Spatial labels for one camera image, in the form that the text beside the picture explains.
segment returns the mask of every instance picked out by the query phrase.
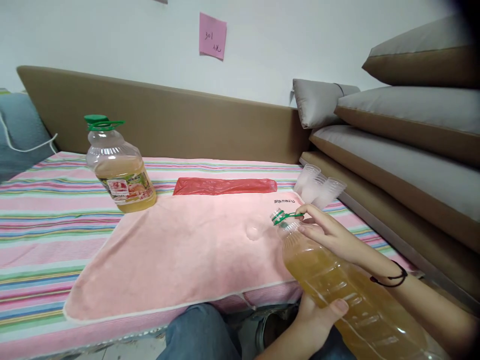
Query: juice bottle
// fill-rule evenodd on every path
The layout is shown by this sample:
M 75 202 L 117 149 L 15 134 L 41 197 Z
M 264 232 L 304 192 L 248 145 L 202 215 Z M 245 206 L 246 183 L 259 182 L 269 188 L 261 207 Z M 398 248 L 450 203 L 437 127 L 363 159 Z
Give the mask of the juice bottle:
M 427 350 L 427 334 L 380 285 L 298 232 L 300 221 L 278 209 L 271 217 L 282 239 L 283 261 L 315 303 L 324 308 L 344 299 L 348 313 L 335 326 L 360 359 L 438 359 Z
M 124 213 L 144 210 L 155 204 L 157 193 L 145 171 L 140 151 L 126 142 L 115 128 L 124 121 L 109 121 L 104 115 L 87 115 L 86 164 Z

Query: red plastic bag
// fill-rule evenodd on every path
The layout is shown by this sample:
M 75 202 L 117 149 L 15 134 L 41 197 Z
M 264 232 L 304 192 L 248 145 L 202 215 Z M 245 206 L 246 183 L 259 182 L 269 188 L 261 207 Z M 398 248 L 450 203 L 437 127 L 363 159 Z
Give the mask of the red plastic bag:
M 207 179 L 179 177 L 173 195 L 223 195 L 274 193 L 277 182 L 271 179 Z

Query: white plastic cup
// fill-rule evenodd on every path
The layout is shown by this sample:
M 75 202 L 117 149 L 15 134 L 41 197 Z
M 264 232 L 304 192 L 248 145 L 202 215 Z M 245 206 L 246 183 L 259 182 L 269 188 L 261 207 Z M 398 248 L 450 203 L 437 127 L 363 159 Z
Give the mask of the white plastic cup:
M 298 179 L 296 180 L 295 187 L 293 188 L 293 191 L 296 192 L 300 197 L 302 196 L 302 190 L 307 183 L 307 181 L 314 179 L 318 174 L 320 174 L 320 168 L 307 164 L 303 167 L 301 170 L 300 175 L 298 175 Z
M 329 177 L 320 187 L 318 196 L 311 202 L 320 210 L 324 209 L 347 188 L 347 184 L 334 177 Z
M 307 180 L 303 186 L 300 196 L 305 204 L 311 204 L 312 201 L 320 194 L 325 181 L 326 178 L 321 176 L 321 174 L 318 174 L 316 177 Z

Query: black bracelet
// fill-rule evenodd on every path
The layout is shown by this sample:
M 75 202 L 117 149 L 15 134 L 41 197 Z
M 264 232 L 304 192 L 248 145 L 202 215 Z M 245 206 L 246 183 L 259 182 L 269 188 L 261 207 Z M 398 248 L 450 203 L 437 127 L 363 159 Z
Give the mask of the black bracelet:
M 387 279 L 395 280 L 395 279 L 400 279 L 401 278 L 401 281 L 398 284 L 396 284 L 396 285 L 385 285 L 385 284 L 382 284 L 381 282 L 379 282 L 373 276 L 370 277 L 370 281 L 372 281 L 374 283 L 377 283 L 378 285 L 382 285 L 383 287 L 386 287 L 386 288 L 396 288 L 397 286 L 402 285 L 404 283 L 405 279 L 407 278 L 407 276 L 409 275 L 409 273 L 398 262 L 396 262 L 396 261 L 393 261 L 393 262 L 400 268 L 401 275 L 400 276 L 387 276 Z

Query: yellow liquid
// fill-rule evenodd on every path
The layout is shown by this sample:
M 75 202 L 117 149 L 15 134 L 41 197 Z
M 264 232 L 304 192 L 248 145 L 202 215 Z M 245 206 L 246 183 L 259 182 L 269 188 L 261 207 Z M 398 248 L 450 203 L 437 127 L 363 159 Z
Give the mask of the yellow liquid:
M 335 326 L 358 360 L 427 359 L 423 328 L 362 270 L 298 231 L 283 240 L 283 261 L 320 308 L 336 299 L 348 303 Z
M 145 171 L 144 162 L 141 158 L 135 156 L 119 157 L 112 160 L 107 160 L 98 164 L 94 170 L 95 175 L 99 179 L 122 178 L 129 174 L 145 173 L 148 183 L 153 190 L 150 197 L 139 202 L 128 203 L 125 205 L 118 205 L 117 207 L 124 213 L 133 213 L 140 210 L 145 210 L 155 204 L 157 201 L 157 193 L 152 185 L 149 175 Z

